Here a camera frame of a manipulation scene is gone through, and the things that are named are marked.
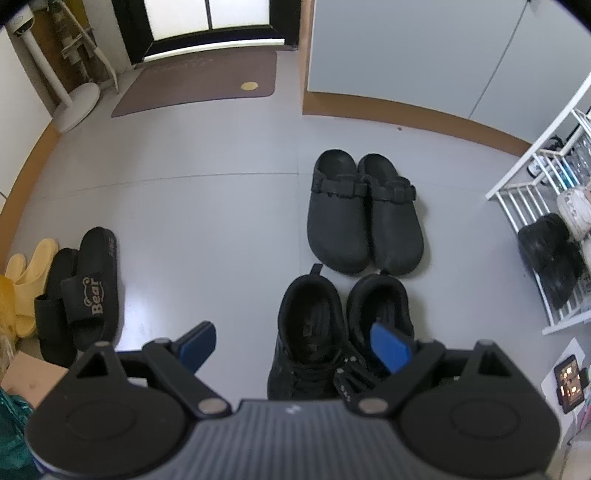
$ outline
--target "metal rack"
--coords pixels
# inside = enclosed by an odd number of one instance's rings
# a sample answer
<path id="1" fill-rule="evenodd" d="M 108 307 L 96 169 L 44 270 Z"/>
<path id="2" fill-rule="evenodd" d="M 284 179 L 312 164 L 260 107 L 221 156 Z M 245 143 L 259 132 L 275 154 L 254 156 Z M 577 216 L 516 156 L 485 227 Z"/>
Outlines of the metal rack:
<path id="1" fill-rule="evenodd" d="M 566 158 L 582 136 L 586 135 L 591 142 L 591 116 L 577 109 L 577 104 L 590 87 L 591 73 L 554 122 L 486 194 L 488 200 L 499 202 L 516 234 L 520 228 L 535 222 L 542 215 L 556 212 L 556 198 L 560 192 L 583 184 L 584 179 L 571 168 Z M 543 146 L 547 145 L 558 127 L 570 116 L 574 117 L 578 126 L 567 144 L 559 151 L 544 149 Z M 516 177 L 522 176 L 522 172 L 532 161 L 540 167 L 541 173 L 531 181 L 516 181 Z M 591 322 L 589 272 L 579 280 L 572 296 L 559 310 L 548 301 L 537 273 L 534 273 L 534 278 L 548 317 L 548 326 L 542 330 L 544 335 L 579 323 Z"/>

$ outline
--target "slipper strap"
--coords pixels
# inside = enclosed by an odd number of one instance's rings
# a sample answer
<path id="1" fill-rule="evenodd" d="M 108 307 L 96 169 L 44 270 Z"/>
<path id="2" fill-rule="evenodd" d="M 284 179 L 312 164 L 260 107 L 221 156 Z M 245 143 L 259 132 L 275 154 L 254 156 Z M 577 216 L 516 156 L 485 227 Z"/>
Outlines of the slipper strap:
<path id="1" fill-rule="evenodd" d="M 103 318 L 105 289 L 101 272 L 66 278 L 60 286 L 69 325 L 88 318 Z"/>
<path id="2" fill-rule="evenodd" d="M 368 187 L 357 180 L 329 180 L 316 178 L 312 180 L 312 193 L 330 193 L 337 197 L 352 199 L 365 197 Z"/>
<path id="3" fill-rule="evenodd" d="M 64 322 L 66 311 L 61 299 L 48 299 L 47 295 L 40 295 L 35 299 L 35 320 L 37 334 L 41 340 L 48 343 L 63 343 L 68 336 L 67 324 Z"/>
<path id="4" fill-rule="evenodd" d="M 396 180 L 389 181 L 385 187 L 372 183 L 370 192 L 373 200 L 396 203 L 398 205 L 411 203 L 417 199 L 417 189 L 404 177 L 398 177 Z"/>

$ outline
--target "brown doormat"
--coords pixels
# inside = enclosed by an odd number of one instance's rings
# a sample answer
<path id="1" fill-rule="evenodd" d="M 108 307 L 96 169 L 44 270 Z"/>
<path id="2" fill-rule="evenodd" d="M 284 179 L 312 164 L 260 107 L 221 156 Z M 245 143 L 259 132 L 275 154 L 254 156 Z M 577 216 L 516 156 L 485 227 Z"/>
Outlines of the brown doormat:
<path id="1" fill-rule="evenodd" d="M 227 98 L 266 97 L 275 92 L 274 48 L 212 50 L 147 66 L 111 117 L 152 108 Z"/>

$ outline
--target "gray floor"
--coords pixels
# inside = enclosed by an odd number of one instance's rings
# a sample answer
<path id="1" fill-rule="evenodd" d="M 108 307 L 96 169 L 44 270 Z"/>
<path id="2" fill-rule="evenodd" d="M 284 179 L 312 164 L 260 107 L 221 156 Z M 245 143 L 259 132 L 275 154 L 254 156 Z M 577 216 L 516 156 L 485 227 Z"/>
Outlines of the gray floor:
<path id="1" fill-rule="evenodd" d="M 95 225 L 118 237 L 120 349 L 211 320 L 217 350 L 200 376 L 229 400 L 264 397 L 283 293 L 309 271 L 311 171 L 328 148 L 389 157 L 418 191 L 426 253 L 403 278 L 421 338 L 450 347 L 494 339 L 539 384 L 586 326 L 542 336 L 545 315 L 501 208 L 484 193 L 516 158 L 410 128 L 303 117 L 297 54 L 279 52 L 275 94 L 111 119 L 121 97 L 63 137 L 13 245 L 78 247 Z M 123 91 L 137 73 L 123 76 Z M 357 278 L 324 269 L 343 298 Z"/>

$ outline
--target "sneaker pull tab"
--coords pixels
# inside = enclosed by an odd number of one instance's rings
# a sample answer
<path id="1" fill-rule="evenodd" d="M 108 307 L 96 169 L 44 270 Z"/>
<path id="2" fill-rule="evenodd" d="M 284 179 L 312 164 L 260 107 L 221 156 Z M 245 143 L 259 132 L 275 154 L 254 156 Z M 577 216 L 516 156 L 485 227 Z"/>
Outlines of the sneaker pull tab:
<path id="1" fill-rule="evenodd" d="M 322 270 L 322 264 L 321 263 L 315 263 L 314 265 L 312 265 L 312 270 L 310 270 L 310 275 L 320 275 L 320 270 Z"/>

